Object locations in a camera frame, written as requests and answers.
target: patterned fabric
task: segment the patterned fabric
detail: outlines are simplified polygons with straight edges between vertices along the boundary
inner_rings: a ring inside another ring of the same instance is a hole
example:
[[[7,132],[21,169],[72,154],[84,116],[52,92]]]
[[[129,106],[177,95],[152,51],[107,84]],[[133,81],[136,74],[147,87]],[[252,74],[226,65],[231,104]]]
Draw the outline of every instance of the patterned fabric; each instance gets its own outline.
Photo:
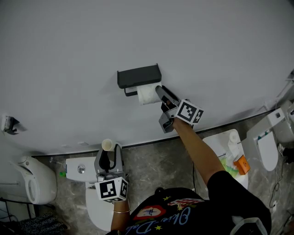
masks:
[[[64,224],[51,212],[19,222],[20,229],[25,235],[62,234]]]

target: toilet seat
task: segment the toilet seat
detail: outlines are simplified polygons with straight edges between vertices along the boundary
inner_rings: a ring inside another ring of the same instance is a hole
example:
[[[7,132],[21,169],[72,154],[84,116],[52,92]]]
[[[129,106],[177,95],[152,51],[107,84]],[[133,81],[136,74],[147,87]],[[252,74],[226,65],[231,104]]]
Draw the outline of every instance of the toilet seat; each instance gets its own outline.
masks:
[[[96,189],[86,189],[86,205],[93,224],[104,231],[110,231],[114,205],[99,200]]]
[[[257,141],[261,162],[267,171],[275,169],[278,160],[278,151],[273,132],[268,133]]]

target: toilet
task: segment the toilet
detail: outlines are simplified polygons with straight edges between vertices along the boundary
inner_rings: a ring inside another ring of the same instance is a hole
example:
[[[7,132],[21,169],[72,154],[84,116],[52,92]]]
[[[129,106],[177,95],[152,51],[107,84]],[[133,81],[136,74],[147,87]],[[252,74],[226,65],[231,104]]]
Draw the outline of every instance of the toilet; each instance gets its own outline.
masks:
[[[85,182],[86,206],[93,224],[110,231],[113,217],[112,203],[101,201],[98,198],[94,183],[97,182],[94,161],[96,157],[78,157],[66,159],[66,177],[71,180]]]
[[[33,157],[22,157],[19,163],[10,164],[22,174],[27,196],[32,204],[44,205],[56,198],[56,176],[49,167]]]
[[[273,128],[285,119],[281,108],[266,115],[247,132],[247,137],[241,141],[247,160],[259,159],[267,171],[276,168],[278,150]]]

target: gray marble floor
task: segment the gray marble floor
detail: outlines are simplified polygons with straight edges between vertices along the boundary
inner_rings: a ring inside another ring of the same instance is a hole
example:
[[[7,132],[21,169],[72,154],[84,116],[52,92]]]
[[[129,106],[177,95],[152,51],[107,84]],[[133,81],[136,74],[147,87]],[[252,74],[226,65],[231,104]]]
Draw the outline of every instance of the gray marble floor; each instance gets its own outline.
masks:
[[[230,129],[239,132],[241,140],[246,138],[246,132],[253,127],[263,116],[248,119],[223,128],[201,132],[201,138],[217,134]],[[96,154],[81,154],[67,157],[55,157],[64,163],[68,157],[91,157]],[[128,197],[131,209],[152,195],[157,187],[187,187],[193,189],[192,162],[180,139],[168,140],[156,144],[143,145],[123,149],[125,171],[129,173]],[[52,168],[57,174],[57,197],[53,204],[56,213],[70,226],[69,234],[73,235],[102,235],[106,232],[98,229],[91,222],[85,203],[85,184],[60,177],[64,171],[60,164],[49,163],[49,157],[39,157],[38,160]],[[248,159],[251,166],[249,171],[248,190],[260,198],[269,208],[275,182],[281,178],[283,157],[275,171],[266,171],[256,159]],[[196,189],[199,195],[204,192],[196,179]],[[288,218],[289,211],[294,213],[294,163],[283,165],[283,179],[280,182],[274,200],[277,201],[276,210],[271,209],[272,232],[275,235]]]

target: t-shirt sleeve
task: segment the t-shirt sleeve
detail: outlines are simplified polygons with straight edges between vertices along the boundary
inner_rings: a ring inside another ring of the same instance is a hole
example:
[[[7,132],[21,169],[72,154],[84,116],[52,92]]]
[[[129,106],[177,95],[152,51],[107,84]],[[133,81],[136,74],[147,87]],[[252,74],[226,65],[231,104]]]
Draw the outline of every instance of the t-shirt sleeve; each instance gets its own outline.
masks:
[[[268,234],[271,232],[271,213],[263,202],[238,183],[228,172],[213,174],[208,183],[209,199],[220,209],[243,218],[258,217]]]

